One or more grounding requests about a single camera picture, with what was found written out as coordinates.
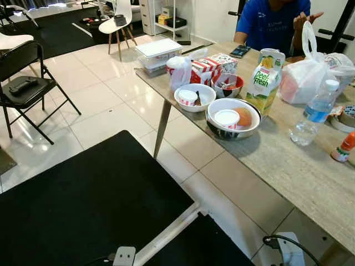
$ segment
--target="blue t-shirt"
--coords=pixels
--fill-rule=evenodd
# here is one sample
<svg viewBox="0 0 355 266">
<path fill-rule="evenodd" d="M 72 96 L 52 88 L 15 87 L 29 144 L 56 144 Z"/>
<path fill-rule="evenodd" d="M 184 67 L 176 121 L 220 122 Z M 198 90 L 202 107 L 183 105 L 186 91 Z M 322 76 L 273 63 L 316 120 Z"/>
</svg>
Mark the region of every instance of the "blue t-shirt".
<svg viewBox="0 0 355 266">
<path fill-rule="evenodd" d="M 249 0 L 236 31 L 247 33 L 246 45 L 256 50 L 274 48 L 288 56 L 295 32 L 293 19 L 302 11 L 309 16 L 310 9 L 310 0 L 295 0 L 277 12 L 271 10 L 268 0 Z"/>
</svg>

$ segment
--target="plastic bag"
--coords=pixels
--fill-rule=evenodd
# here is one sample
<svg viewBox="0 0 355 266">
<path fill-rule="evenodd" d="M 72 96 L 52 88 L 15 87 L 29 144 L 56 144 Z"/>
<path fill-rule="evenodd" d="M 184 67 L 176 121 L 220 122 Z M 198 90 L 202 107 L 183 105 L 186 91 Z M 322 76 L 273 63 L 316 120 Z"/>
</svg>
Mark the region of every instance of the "plastic bag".
<svg viewBox="0 0 355 266">
<path fill-rule="evenodd" d="M 308 42 L 311 43 L 312 51 L 310 51 Z M 348 80 L 348 77 L 355 75 L 353 65 L 345 65 L 338 60 L 339 64 L 332 68 L 327 57 L 334 54 L 324 55 L 317 52 L 316 36 L 309 21 L 303 25 L 302 48 L 306 55 L 305 60 L 286 65 L 283 68 L 280 94 L 284 101 L 290 104 L 308 103 L 318 93 L 325 80 L 339 81 L 342 77 L 347 77 L 343 79 L 345 81 Z"/>
<path fill-rule="evenodd" d="M 172 91 L 190 83 L 191 61 L 205 57 L 207 51 L 207 48 L 199 49 L 188 57 L 173 57 L 166 62 L 166 69 L 170 75 L 169 87 Z"/>
</svg>

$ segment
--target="orange bottle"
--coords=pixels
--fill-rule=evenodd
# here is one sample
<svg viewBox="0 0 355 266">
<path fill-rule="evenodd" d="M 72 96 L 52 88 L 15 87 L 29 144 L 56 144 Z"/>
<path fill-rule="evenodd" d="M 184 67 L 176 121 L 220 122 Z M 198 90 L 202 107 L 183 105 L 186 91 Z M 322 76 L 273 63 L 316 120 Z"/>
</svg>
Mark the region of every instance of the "orange bottle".
<svg viewBox="0 0 355 266">
<path fill-rule="evenodd" d="M 343 141 L 340 147 L 332 151 L 331 156 L 339 162 L 346 162 L 349 159 L 350 150 L 355 147 L 355 131 L 351 132 Z"/>
</svg>

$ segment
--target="smartphone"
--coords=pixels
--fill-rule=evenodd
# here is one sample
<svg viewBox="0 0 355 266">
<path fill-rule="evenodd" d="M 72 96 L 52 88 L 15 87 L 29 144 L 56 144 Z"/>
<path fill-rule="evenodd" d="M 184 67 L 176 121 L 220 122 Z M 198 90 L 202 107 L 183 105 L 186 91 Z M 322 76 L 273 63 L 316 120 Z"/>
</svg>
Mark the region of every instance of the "smartphone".
<svg viewBox="0 0 355 266">
<path fill-rule="evenodd" d="M 242 58 L 250 50 L 249 46 L 239 45 L 231 53 L 231 57 Z"/>
</svg>

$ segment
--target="black cable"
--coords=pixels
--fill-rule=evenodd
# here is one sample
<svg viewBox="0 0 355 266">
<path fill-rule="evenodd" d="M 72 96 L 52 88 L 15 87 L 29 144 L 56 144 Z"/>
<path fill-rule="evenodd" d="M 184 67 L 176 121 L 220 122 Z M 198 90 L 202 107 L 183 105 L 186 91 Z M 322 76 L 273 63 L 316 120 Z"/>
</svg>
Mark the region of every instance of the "black cable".
<svg viewBox="0 0 355 266">
<path fill-rule="evenodd" d="M 91 264 L 93 264 L 94 262 L 98 262 L 98 261 L 100 261 L 100 260 L 102 260 L 103 262 L 106 262 L 106 263 L 110 261 L 107 256 L 103 256 L 103 257 L 99 257 L 99 258 L 93 259 L 93 260 L 91 260 L 90 262 L 86 262 L 86 263 L 84 264 L 84 266 L 91 265 Z"/>
<path fill-rule="evenodd" d="M 301 244 L 297 243 L 293 239 L 288 238 L 288 237 L 284 237 L 284 236 L 279 236 L 278 234 L 272 234 L 271 236 L 263 237 L 262 241 L 264 242 L 265 245 L 267 245 L 268 242 L 271 240 L 271 238 L 280 238 L 280 239 L 291 242 L 292 244 L 294 244 L 294 245 L 298 246 L 300 249 L 302 249 L 305 253 L 307 253 L 307 255 L 310 256 L 310 258 L 316 263 L 317 266 L 322 266 L 320 264 L 320 262 L 316 259 L 316 257 L 313 256 L 312 253 L 307 248 L 305 248 Z"/>
</svg>

